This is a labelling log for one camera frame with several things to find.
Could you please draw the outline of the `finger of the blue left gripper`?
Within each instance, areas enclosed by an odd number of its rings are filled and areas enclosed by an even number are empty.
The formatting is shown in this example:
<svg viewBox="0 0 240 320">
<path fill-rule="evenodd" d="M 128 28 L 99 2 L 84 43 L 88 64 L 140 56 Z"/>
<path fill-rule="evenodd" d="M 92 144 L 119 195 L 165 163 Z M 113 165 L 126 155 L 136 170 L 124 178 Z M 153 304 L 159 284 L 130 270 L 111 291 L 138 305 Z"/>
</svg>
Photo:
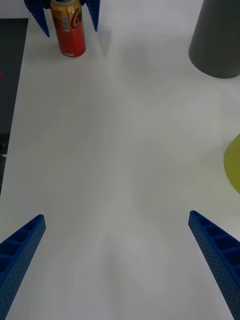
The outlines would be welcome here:
<svg viewBox="0 0 240 320">
<path fill-rule="evenodd" d="M 42 31 L 49 38 L 50 33 L 49 33 L 44 9 L 48 10 L 50 8 L 50 1 L 49 0 L 25 0 L 24 4 L 28 9 L 28 11 L 32 14 L 33 18 L 38 23 Z"/>
<path fill-rule="evenodd" d="M 86 5 L 93 23 L 94 30 L 98 31 L 99 15 L 100 15 L 100 0 L 87 0 Z"/>
</svg>

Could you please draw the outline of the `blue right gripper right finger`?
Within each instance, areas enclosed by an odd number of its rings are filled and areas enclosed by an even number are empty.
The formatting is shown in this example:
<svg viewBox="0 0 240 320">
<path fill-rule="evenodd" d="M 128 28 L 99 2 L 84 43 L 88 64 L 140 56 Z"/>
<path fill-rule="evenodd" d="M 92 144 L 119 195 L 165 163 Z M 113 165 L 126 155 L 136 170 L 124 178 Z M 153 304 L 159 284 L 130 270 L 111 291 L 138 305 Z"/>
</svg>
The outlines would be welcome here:
<svg viewBox="0 0 240 320">
<path fill-rule="evenodd" d="M 195 210 L 188 226 L 235 320 L 240 319 L 240 242 Z"/>
</svg>

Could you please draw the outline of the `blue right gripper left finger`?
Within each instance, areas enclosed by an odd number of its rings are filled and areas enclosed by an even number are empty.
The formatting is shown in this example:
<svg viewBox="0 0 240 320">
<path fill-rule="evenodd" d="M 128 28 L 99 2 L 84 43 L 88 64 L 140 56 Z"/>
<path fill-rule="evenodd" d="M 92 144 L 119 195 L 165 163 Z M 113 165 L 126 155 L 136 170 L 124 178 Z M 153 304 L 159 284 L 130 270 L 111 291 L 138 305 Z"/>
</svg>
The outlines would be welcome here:
<svg viewBox="0 0 240 320">
<path fill-rule="evenodd" d="M 46 230 L 37 215 L 0 244 L 0 319 L 4 320 Z"/>
</svg>

